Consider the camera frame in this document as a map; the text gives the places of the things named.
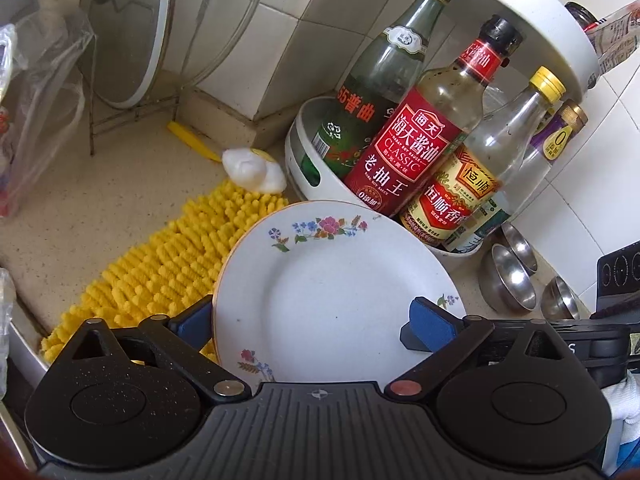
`metal bowl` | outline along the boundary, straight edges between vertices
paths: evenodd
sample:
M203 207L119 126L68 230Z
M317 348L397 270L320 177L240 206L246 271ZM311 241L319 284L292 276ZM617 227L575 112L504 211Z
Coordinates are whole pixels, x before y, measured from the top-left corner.
M482 297L498 314L526 314L536 307L536 291L527 271L511 251L494 244L480 263Z
M505 222L496 230L495 241L516 255L529 276L538 272L538 261L533 249L510 222Z
M540 310L549 321L580 319L575 296L560 276L556 276L545 287L540 300Z

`barcode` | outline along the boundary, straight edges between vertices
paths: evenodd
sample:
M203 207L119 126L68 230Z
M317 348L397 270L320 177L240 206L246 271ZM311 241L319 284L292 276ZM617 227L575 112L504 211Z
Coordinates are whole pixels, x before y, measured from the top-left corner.
M324 158L324 156L329 152L329 149L331 148L326 142L324 142L324 140L322 140L320 134L316 134L312 144L316 149L316 152L318 152L318 155L320 155L320 158Z

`yellow microfiber towel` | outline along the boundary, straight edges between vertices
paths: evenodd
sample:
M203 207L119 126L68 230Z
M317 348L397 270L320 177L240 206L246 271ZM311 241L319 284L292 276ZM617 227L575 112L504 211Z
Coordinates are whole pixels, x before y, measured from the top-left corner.
M132 247L102 272L42 340L50 363L85 319L110 328L137 326L153 314L176 316L212 293L229 251L259 219L288 205L281 195L250 193L225 180L208 196L188 200L179 219ZM216 361L211 341L202 349Z

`glass bottle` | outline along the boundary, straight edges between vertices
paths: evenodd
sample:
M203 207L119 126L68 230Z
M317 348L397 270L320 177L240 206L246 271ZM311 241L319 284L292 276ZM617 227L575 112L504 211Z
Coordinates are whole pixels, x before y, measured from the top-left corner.
M420 75L433 28L450 1L415 0L351 69L313 139L316 151L340 179L353 169ZM320 175L308 156L301 169L317 186Z
M519 95L484 117L400 214L423 243L440 245L522 166L540 119L565 92L541 66Z
M545 179L555 160L589 121L574 101L567 99L527 147L522 166L505 186L481 205L443 244L446 251L469 253L510 216L516 214Z
M478 125L486 86L521 42L516 28L494 14L451 65L421 76L347 175L347 187L370 208L397 213L428 170Z

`floral pattern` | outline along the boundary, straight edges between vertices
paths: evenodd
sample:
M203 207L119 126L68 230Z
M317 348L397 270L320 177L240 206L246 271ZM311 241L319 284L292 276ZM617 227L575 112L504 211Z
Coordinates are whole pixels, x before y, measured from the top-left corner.
M242 361L238 361L238 367L243 372L261 374L264 381L269 383L274 383L276 381L275 377L273 377L273 370L271 370L271 367L267 363L261 363L256 360L254 350L242 350L240 352L240 357L242 358Z
M451 306L453 304L456 303L457 300L459 300L460 298L457 296L452 296L452 295L448 295L445 296L444 294L438 298L438 302L437 305L441 308L443 308L444 310L448 310L448 306Z
M326 218L316 218L315 221L296 222L291 225L296 232L294 243L302 243L308 240L334 240L337 236L354 237L358 232L365 232L369 226L357 215L350 223L347 224L344 218L335 219L332 216ZM288 253L290 249L287 247L289 237L282 238L279 229L272 228L269 230L269 236L276 243L272 247L277 248L283 253Z

